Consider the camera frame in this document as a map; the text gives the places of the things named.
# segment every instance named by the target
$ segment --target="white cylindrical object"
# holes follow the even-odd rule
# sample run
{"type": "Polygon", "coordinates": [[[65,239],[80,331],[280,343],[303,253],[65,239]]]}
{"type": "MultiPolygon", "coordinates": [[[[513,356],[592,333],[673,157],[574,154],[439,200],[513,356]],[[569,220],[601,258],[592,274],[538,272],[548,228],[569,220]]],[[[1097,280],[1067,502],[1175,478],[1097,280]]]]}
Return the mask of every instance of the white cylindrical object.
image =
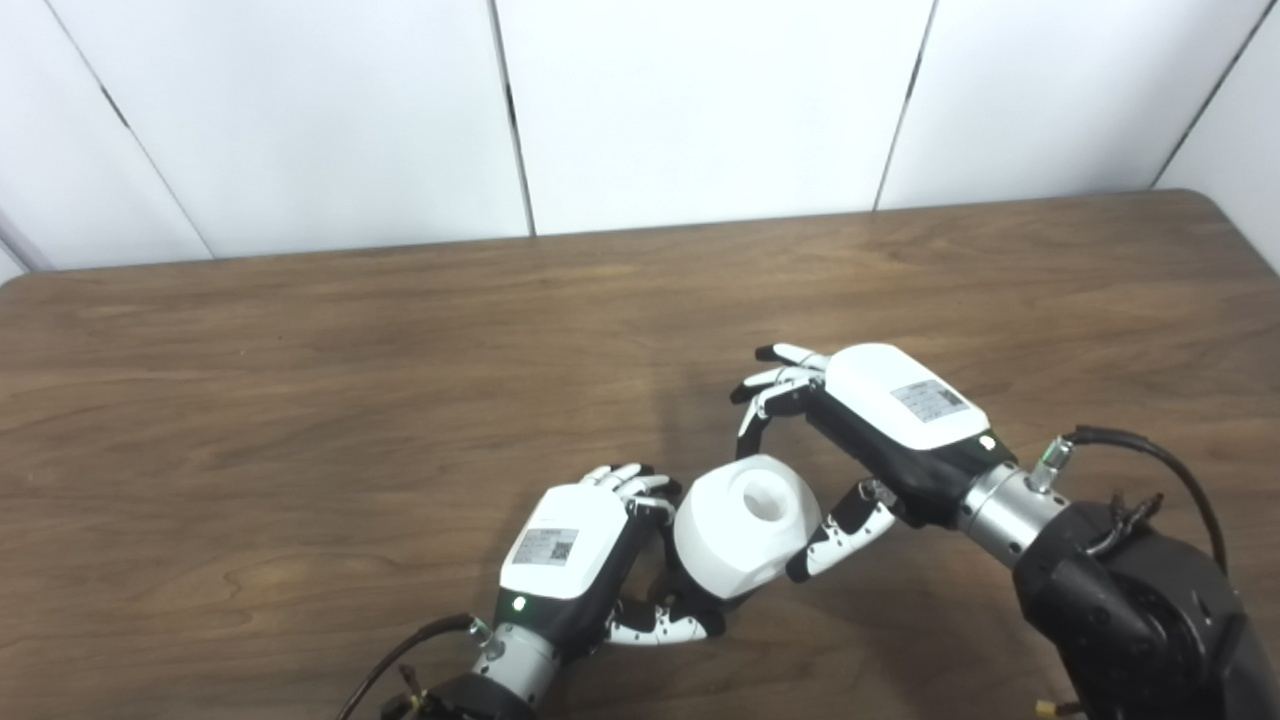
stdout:
{"type": "Polygon", "coordinates": [[[690,578],[723,600],[781,575],[820,521],[795,470],[753,455],[707,473],[676,512],[676,553],[690,578]]]}

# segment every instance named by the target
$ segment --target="robotic finger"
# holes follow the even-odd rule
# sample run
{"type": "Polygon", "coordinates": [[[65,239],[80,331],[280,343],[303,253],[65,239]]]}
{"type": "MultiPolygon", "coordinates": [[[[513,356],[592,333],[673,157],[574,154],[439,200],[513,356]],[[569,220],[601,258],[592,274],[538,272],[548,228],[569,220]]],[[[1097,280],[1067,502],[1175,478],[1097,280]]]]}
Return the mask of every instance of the robotic finger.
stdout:
{"type": "Polygon", "coordinates": [[[657,602],[620,600],[604,642],[609,644],[657,646],[703,641],[724,632],[718,612],[678,616],[657,602]]]}
{"type": "Polygon", "coordinates": [[[892,503],[891,493],[873,478],[854,486],[787,561],[787,577],[803,583],[878,539],[893,527],[892,503]]]}
{"type": "Polygon", "coordinates": [[[782,383],[804,384],[813,379],[820,379],[822,373],[806,368],[783,366],[773,370],[764,370],[744,379],[732,392],[728,401],[733,405],[742,405],[762,392],[782,383]]]}
{"type": "Polygon", "coordinates": [[[667,475],[640,475],[623,482],[613,492],[622,497],[635,497],[650,492],[680,495],[680,483],[667,475]]]}
{"type": "MultiPolygon", "coordinates": [[[[627,462],[626,465],[600,465],[599,468],[582,475],[582,479],[577,483],[581,486],[602,487],[604,489],[617,489],[618,486],[637,475],[648,475],[652,473],[653,468],[646,468],[639,462],[627,462]]],[[[658,475],[658,478],[662,478],[663,482],[671,479],[666,475],[658,475]]]]}
{"type": "Polygon", "coordinates": [[[786,379],[778,384],[763,388],[751,397],[748,402],[742,424],[737,429],[735,457],[741,460],[751,455],[759,455],[760,443],[764,439],[764,429],[769,427],[769,420],[774,416],[791,416],[804,413],[808,396],[812,392],[812,383],[813,380],[806,378],[786,379]]]}
{"type": "Polygon", "coordinates": [[[755,359],[762,363],[782,363],[813,370],[826,370],[831,356],[815,352],[808,347],[791,345],[790,342],[776,342],[755,348],[755,359]]]}

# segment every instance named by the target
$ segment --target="white wall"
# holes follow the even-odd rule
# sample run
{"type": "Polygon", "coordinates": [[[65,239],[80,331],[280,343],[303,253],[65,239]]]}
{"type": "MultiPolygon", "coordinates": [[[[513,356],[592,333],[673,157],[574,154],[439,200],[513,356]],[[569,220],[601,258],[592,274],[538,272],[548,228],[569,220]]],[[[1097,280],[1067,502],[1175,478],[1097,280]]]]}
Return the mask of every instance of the white wall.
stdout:
{"type": "Polygon", "coordinates": [[[0,286],[20,274],[23,274],[22,265],[0,247],[0,286]]]}
{"type": "Polygon", "coordinates": [[[41,0],[0,1],[0,233],[38,269],[209,259],[41,0]]]}
{"type": "Polygon", "coordinates": [[[499,0],[539,233],[870,210],[929,0],[499,0]]]}
{"type": "Polygon", "coordinates": [[[1210,196],[1280,272],[1280,13],[1239,63],[1160,178],[1210,196]]]}
{"type": "Polygon", "coordinates": [[[940,0],[879,208],[1148,187],[1267,0],[940,0]]]}
{"type": "Polygon", "coordinates": [[[52,5],[220,258],[527,233],[483,1],[52,5]]]}
{"type": "MultiPolygon", "coordinates": [[[[0,0],[0,238],[50,269],[1142,190],[1266,1],[0,0]]],[[[1219,102],[1272,119],[1253,85],[1219,102]]],[[[1270,172],[1215,113],[1166,184],[1270,172]]]]}

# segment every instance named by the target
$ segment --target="panel seam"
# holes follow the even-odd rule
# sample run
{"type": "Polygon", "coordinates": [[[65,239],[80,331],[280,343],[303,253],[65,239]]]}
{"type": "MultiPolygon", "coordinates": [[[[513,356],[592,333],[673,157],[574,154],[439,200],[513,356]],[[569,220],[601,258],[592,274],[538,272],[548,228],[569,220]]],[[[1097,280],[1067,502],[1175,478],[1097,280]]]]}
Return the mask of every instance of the panel seam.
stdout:
{"type": "Polygon", "coordinates": [[[888,155],[884,156],[884,169],[881,172],[881,182],[876,188],[876,201],[872,210],[879,210],[881,196],[884,195],[884,183],[888,181],[888,170],[893,164],[893,152],[897,150],[897,140],[902,135],[902,122],[906,119],[906,109],[911,104],[911,95],[915,92],[915,81],[920,77],[920,65],[924,64],[924,47],[929,42],[929,32],[933,29],[933,15],[938,12],[938,0],[929,5],[929,18],[924,20],[924,33],[920,35],[920,49],[915,54],[915,65],[911,68],[911,79],[906,83],[906,95],[902,96],[902,109],[897,113],[897,124],[893,126],[893,140],[888,143],[888,155]]]}
{"type": "Polygon", "coordinates": [[[525,204],[525,225],[530,237],[538,237],[534,223],[534,200],[529,193],[529,173],[525,170],[525,147],[520,141],[520,123],[516,119],[516,97],[511,91],[511,73],[507,72],[507,46],[502,38],[502,20],[498,17],[498,1],[488,0],[489,26],[493,29],[493,46],[498,55],[498,79],[502,82],[502,96],[507,102],[507,123],[511,128],[511,146],[516,152],[516,177],[520,181],[520,197],[525,204]]]}
{"type": "Polygon", "coordinates": [[[1201,118],[1204,117],[1206,110],[1208,110],[1208,106],[1213,102],[1213,99],[1217,97],[1219,91],[1222,90],[1222,83],[1226,82],[1228,76],[1230,76],[1231,70],[1235,69],[1236,63],[1240,61],[1240,58],[1244,55],[1244,51],[1248,50],[1249,45],[1253,42],[1253,37],[1258,35],[1258,29],[1262,27],[1262,23],[1267,20],[1267,15],[1271,14],[1271,9],[1275,8],[1275,5],[1276,0],[1271,0],[1270,3],[1267,3],[1267,6],[1262,10],[1262,15],[1258,18],[1258,22],[1253,23],[1253,29],[1249,31],[1249,35],[1244,36],[1244,42],[1240,44],[1240,49],[1235,51],[1235,56],[1233,56],[1231,61],[1226,64],[1226,69],[1222,70],[1222,74],[1219,76],[1217,82],[1213,83],[1213,88],[1208,91],[1208,95],[1204,97],[1204,101],[1201,102],[1199,109],[1196,110],[1196,115],[1192,118],[1190,124],[1187,126],[1187,129],[1183,131],[1181,137],[1179,137],[1178,142],[1174,143],[1172,151],[1169,152],[1169,158],[1165,158],[1165,163],[1160,165],[1160,170],[1156,172],[1156,177],[1155,179],[1151,181],[1151,186],[1148,187],[1148,190],[1156,190],[1156,186],[1160,184],[1160,181],[1165,177],[1165,173],[1169,170],[1169,165],[1174,164],[1174,158],[1178,156],[1178,151],[1181,150],[1183,145],[1187,143],[1187,138],[1190,137],[1192,131],[1194,131],[1196,126],[1199,124],[1201,118]]]}
{"type": "Polygon", "coordinates": [[[163,184],[165,192],[169,193],[169,199],[173,200],[174,205],[178,206],[178,211],[182,213],[183,219],[186,219],[187,224],[191,225],[191,232],[196,233],[196,238],[200,240],[200,243],[205,247],[205,252],[209,254],[209,258],[216,259],[218,254],[214,252],[214,249],[209,245],[209,241],[205,240],[205,233],[200,232],[200,227],[196,225],[196,220],[192,219],[191,213],[187,211],[187,208],[182,204],[182,200],[178,199],[178,193],[174,192],[173,186],[169,184],[169,178],[164,177],[164,173],[160,172],[160,167],[156,165],[155,158],[151,156],[151,152],[147,151],[146,145],[142,143],[142,138],[138,137],[137,131],[134,131],[133,126],[131,126],[129,122],[125,119],[120,106],[116,104],[111,94],[106,90],[106,85],[102,83],[102,78],[99,77],[97,70],[95,70],[93,65],[88,61],[88,56],[84,55],[84,50],[81,49],[79,44],[76,42],[76,38],[67,28],[67,23],[63,22],[63,17],[58,14],[56,9],[54,9],[51,0],[44,0],[44,3],[45,6],[49,8],[49,13],[54,15],[54,20],[58,22],[58,27],[61,28],[63,36],[65,36],[67,41],[70,42],[72,47],[76,49],[76,54],[79,55],[81,63],[84,65],[84,69],[88,70],[88,74],[93,78],[93,82],[97,83],[97,88],[102,92],[102,96],[106,99],[108,104],[111,105],[111,110],[120,119],[120,123],[124,126],[124,129],[128,131],[131,137],[133,137],[133,143],[137,145],[138,151],[142,152],[142,156],[146,158],[147,164],[151,165],[151,170],[160,179],[160,184],[163,184]]]}
{"type": "Polygon", "coordinates": [[[26,258],[23,258],[22,255],[18,254],[17,250],[14,250],[14,247],[9,243],[9,240],[4,237],[4,234],[0,234],[0,255],[4,255],[5,258],[13,260],[13,264],[18,265],[18,268],[20,268],[23,273],[33,272],[31,263],[28,263],[26,258]]]}

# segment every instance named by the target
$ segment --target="silver cylindrical joint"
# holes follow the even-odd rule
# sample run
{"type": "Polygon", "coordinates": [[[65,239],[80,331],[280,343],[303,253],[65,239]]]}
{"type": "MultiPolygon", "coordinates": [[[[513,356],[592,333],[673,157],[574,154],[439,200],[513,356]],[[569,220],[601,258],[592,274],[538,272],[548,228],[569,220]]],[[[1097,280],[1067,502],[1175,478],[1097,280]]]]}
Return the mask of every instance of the silver cylindrical joint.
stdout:
{"type": "Polygon", "coordinates": [[[1033,491],[1025,470],[1004,464],[978,478],[960,506],[956,525],[996,560],[1012,568],[1044,525],[1068,505],[1056,492],[1033,491]]]}
{"type": "Polygon", "coordinates": [[[494,680],[536,707],[559,670],[556,648],[538,633],[511,623],[499,625],[493,639],[502,643],[502,653],[494,659],[481,655],[471,671],[494,680]]]}

